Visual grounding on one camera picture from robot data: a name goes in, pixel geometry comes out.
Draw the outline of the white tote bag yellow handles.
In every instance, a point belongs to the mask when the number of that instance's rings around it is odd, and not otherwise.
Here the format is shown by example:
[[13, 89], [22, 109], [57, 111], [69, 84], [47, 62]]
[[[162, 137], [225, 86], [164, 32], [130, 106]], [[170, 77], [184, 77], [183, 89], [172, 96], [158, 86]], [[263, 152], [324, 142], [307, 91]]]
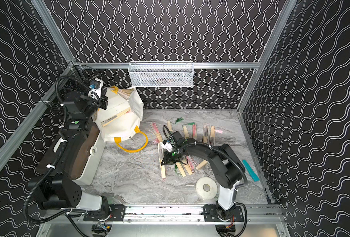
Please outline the white tote bag yellow handles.
[[[139, 128], [143, 119], [143, 101], [137, 89], [135, 87], [128, 89], [120, 89], [116, 86], [108, 87], [106, 96], [108, 97], [107, 109], [98, 109], [94, 119], [104, 142], [115, 143], [118, 148], [127, 153], [142, 151], [148, 144], [148, 137]], [[127, 108], [131, 108], [131, 111], [112, 121], [107, 126], [103, 127], [101, 125], [103, 121]], [[142, 134], [145, 137], [145, 143], [141, 148], [129, 150], [121, 146], [121, 142], [133, 138], [136, 134]]]

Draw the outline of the grey paper folding fan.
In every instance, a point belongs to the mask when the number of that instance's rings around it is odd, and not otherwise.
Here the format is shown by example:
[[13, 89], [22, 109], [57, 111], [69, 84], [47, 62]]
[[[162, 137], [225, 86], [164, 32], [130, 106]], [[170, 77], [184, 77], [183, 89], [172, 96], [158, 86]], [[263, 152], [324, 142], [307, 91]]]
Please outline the grey paper folding fan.
[[205, 124], [203, 128], [203, 143], [208, 143], [209, 141], [209, 131], [210, 131], [210, 126]]

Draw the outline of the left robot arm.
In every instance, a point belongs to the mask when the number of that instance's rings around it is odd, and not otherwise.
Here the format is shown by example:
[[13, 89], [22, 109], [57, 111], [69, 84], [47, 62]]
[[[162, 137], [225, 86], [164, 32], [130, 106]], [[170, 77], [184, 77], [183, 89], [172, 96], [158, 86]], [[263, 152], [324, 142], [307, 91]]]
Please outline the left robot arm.
[[86, 220], [104, 221], [111, 214], [107, 198], [84, 192], [76, 180], [94, 154], [100, 131], [92, 116], [98, 109], [106, 109], [106, 88], [98, 76], [60, 76], [55, 93], [63, 121], [53, 145], [37, 166], [40, 176], [28, 183], [23, 217], [28, 223], [43, 224], [61, 215], [71, 219], [83, 212]]

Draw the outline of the purple paper folding fan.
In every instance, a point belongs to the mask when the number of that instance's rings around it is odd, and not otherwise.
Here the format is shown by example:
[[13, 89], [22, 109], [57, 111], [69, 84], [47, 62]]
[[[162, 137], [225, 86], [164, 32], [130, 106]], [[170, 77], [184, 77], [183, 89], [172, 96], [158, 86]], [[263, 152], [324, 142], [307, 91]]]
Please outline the purple paper folding fan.
[[196, 166], [196, 169], [197, 170], [200, 170], [202, 167], [204, 167], [205, 165], [207, 165], [209, 162], [208, 161], [202, 161], [201, 163], [199, 163], [197, 166]]

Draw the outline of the green paper folding fan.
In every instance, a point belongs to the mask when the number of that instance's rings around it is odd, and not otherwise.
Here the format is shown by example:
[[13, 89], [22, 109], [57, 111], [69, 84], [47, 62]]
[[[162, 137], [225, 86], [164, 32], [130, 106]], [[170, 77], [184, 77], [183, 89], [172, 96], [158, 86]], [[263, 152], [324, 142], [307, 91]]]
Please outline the green paper folding fan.
[[183, 132], [185, 138], [193, 138], [195, 133], [195, 122], [189, 122], [183, 124]]

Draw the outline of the teal folding fan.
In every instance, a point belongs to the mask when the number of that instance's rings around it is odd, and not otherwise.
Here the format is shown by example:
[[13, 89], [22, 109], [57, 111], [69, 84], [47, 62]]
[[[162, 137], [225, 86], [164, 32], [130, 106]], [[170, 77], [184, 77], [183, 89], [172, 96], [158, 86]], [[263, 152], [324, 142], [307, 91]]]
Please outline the teal folding fan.
[[246, 160], [242, 160], [242, 163], [245, 167], [245, 169], [247, 170], [248, 174], [250, 175], [250, 177], [252, 178], [252, 180], [254, 182], [258, 182], [260, 181], [260, 178], [258, 177], [258, 175], [254, 172], [254, 170], [252, 169], [252, 167], [249, 165], [249, 163]]

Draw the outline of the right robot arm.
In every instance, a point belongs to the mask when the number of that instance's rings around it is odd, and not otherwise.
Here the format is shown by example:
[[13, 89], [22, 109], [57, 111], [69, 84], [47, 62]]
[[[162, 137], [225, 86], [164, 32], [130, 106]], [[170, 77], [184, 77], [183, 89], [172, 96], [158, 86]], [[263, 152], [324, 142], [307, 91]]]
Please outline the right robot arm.
[[166, 135], [164, 145], [169, 148], [164, 151], [161, 166], [174, 165], [185, 156], [195, 156], [210, 164], [215, 179], [220, 184], [216, 215], [223, 221], [232, 220], [237, 190], [248, 184], [245, 167], [232, 148], [227, 144], [213, 146], [185, 138], [178, 131]]

